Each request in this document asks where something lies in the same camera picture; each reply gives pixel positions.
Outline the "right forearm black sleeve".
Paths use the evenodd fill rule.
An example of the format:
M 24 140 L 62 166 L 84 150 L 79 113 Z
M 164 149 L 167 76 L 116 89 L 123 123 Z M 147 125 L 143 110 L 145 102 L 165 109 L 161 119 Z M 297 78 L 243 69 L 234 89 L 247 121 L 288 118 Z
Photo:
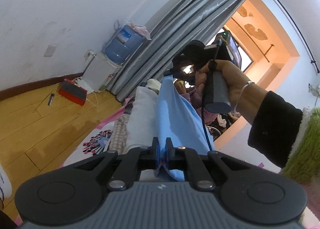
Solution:
M 296 140 L 303 112 L 269 91 L 254 118 L 248 145 L 284 168 Z

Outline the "right hand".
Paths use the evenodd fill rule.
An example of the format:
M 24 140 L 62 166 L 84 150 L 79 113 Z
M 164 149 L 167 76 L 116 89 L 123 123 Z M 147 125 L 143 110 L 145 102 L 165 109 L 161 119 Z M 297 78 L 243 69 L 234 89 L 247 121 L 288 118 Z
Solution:
M 216 70 L 221 72 L 228 86 L 229 102 L 245 120 L 252 124 L 267 91 L 259 87 L 230 61 L 216 60 Z

